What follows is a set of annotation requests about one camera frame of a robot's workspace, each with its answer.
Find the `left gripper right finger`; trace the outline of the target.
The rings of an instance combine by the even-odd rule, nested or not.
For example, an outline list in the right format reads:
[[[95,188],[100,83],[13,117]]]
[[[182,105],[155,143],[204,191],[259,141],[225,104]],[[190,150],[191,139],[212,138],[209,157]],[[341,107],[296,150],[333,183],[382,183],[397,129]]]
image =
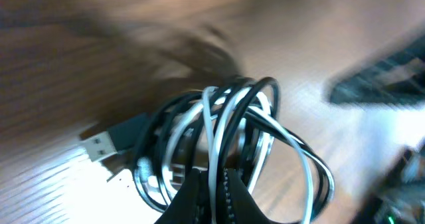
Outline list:
[[[216,192],[216,222],[224,224],[273,224],[249,194],[234,169],[224,169]]]

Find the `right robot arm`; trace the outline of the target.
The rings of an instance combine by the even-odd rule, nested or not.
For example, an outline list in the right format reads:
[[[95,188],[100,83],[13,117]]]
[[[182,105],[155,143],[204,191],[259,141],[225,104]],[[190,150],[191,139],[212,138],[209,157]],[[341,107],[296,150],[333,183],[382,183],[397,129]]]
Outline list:
[[[424,36],[397,48],[330,89],[336,105],[383,105],[419,108],[424,105]],[[424,142],[406,149],[377,191],[356,215],[355,223],[424,222]]]

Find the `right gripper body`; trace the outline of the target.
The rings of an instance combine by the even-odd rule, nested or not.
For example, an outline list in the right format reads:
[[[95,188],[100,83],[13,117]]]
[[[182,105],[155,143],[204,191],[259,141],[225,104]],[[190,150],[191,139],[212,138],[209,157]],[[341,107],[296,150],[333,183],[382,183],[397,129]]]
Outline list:
[[[424,103],[424,35],[358,70],[340,76],[329,89],[332,104]]]

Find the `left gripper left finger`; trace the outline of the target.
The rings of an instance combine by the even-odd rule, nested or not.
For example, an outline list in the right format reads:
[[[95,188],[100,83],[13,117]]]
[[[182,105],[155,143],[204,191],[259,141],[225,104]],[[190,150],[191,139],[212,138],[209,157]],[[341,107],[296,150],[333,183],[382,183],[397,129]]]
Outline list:
[[[209,224],[208,172],[192,169],[155,224]]]

